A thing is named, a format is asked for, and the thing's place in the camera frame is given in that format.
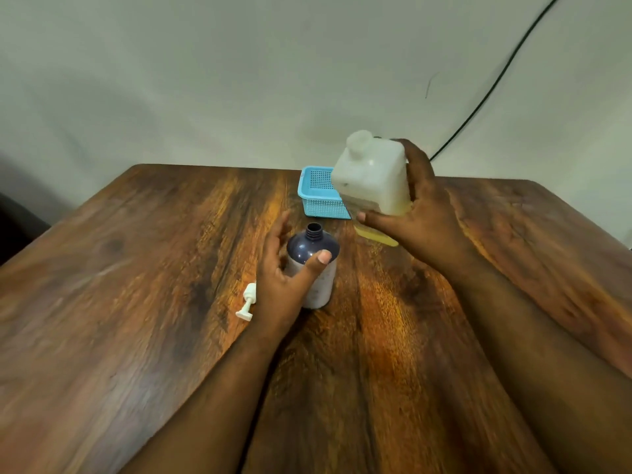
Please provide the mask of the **person's right hand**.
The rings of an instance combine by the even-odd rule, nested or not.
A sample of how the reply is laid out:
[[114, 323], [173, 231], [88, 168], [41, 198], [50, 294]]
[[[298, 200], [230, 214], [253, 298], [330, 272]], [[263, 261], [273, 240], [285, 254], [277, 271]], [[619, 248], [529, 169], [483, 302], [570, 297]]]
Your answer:
[[447, 277], [478, 254], [462, 231], [449, 195], [441, 185], [427, 154], [406, 139], [394, 139], [405, 148], [412, 206], [413, 239], [398, 242], [415, 259]]

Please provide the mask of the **blue plastic basket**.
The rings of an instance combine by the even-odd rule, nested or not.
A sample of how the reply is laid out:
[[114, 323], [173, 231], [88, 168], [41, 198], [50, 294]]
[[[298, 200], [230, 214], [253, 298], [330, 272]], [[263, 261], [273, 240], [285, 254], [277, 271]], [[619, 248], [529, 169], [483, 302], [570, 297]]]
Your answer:
[[351, 216], [331, 182], [332, 167], [307, 166], [298, 183], [298, 196], [308, 217], [350, 220]]

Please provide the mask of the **person's left hand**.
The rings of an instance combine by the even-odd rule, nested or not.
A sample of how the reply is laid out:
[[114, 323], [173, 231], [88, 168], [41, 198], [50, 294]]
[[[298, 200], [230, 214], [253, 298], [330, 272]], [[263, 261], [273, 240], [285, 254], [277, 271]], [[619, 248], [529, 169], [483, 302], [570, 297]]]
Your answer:
[[290, 212], [284, 211], [268, 231], [257, 266], [257, 302], [249, 327], [266, 339], [280, 341], [295, 323], [306, 297], [291, 292], [291, 277], [284, 274], [280, 252], [289, 233]]

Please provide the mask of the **white plastic jug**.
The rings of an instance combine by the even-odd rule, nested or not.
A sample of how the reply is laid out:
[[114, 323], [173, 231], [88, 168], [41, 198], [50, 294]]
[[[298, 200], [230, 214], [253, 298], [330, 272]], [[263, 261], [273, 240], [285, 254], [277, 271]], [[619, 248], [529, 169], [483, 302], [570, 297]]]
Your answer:
[[375, 137], [366, 130], [346, 140], [346, 147], [331, 173], [331, 182], [351, 216], [356, 233], [369, 240], [397, 247], [398, 242], [357, 220], [360, 212], [403, 215], [411, 209], [404, 146]]

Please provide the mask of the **person's right forearm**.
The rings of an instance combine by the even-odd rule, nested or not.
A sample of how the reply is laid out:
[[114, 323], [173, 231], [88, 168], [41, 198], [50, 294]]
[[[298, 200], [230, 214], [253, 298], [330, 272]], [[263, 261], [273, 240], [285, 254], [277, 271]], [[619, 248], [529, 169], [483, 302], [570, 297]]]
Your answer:
[[453, 288], [487, 359], [566, 474], [632, 474], [632, 379], [596, 356], [474, 249], [427, 262]]

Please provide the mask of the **white pump dispenser cap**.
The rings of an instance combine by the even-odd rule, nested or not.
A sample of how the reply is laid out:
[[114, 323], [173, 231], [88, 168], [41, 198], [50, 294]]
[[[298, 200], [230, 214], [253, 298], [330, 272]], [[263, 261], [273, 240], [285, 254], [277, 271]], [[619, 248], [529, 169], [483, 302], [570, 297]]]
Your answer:
[[244, 304], [240, 310], [235, 312], [235, 316], [246, 322], [250, 322], [252, 319], [252, 313], [250, 308], [257, 302], [257, 284], [256, 282], [249, 283], [243, 291]]

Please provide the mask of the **person's left forearm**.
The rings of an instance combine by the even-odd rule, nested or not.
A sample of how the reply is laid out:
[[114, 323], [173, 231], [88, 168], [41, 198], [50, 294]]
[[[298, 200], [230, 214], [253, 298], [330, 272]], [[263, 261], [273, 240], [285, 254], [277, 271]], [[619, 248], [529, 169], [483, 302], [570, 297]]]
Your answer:
[[255, 315], [119, 474], [236, 474], [273, 357], [295, 320]]

